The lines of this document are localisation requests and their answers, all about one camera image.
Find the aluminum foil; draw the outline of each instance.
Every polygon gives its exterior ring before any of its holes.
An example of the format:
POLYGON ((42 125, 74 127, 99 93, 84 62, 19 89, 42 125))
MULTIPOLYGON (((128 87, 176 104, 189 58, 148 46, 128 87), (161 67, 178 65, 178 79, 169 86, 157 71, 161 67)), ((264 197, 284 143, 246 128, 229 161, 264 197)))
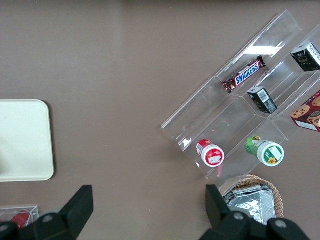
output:
POLYGON ((276 218, 274 195, 266 184, 230 191, 224 200, 232 211, 235 208, 245 210, 263 225, 267 225, 269 219, 276 218))

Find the small jar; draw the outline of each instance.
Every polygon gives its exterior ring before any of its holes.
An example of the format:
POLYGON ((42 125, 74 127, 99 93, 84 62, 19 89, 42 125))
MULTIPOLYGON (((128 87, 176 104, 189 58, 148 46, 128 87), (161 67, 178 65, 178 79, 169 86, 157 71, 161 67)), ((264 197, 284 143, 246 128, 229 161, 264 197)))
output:
POLYGON ((224 151, 208 139, 199 141, 196 145, 196 151, 201 156, 202 161, 212 168, 220 166, 225 160, 224 151))
POLYGON ((268 167, 279 165, 285 157, 285 151, 280 144, 262 140, 259 136, 249 137, 245 142, 245 150, 268 167))

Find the brown table surface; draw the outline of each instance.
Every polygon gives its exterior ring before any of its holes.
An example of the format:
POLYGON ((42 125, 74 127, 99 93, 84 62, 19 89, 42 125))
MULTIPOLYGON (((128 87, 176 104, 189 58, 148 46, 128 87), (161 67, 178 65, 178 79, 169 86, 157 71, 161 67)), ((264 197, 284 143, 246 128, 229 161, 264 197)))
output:
MULTIPOLYGON (((46 212, 93 185, 79 239, 199 239, 209 182, 160 125, 285 9, 302 29, 320 24, 311 0, 1 1, 0 98, 49 105, 55 174, 0 183, 0 205, 46 212)), ((319 137, 303 129, 281 165, 253 171, 313 240, 319 137)))

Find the small black box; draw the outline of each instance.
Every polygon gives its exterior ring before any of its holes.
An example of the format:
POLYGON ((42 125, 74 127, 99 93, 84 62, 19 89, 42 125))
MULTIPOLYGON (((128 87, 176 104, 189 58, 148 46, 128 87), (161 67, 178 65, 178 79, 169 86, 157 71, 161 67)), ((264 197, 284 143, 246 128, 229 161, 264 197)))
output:
POLYGON ((248 94, 261 112, 272 114, 277 110, 277 106, 264 87, 252 87, 248 91, 248 94))
POLYGON ((305 72, 320 70, 320 53, 311 42, 294 48, 291 56, 305 72))

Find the cream plastic tray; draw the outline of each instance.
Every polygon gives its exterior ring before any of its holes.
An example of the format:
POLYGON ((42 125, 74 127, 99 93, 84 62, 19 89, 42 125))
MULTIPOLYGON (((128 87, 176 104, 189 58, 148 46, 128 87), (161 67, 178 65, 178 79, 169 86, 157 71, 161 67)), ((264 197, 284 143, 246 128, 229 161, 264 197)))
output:
POLYGON ((40 100, 0 100, 0 182, 54 174, 49 108, 40 100))

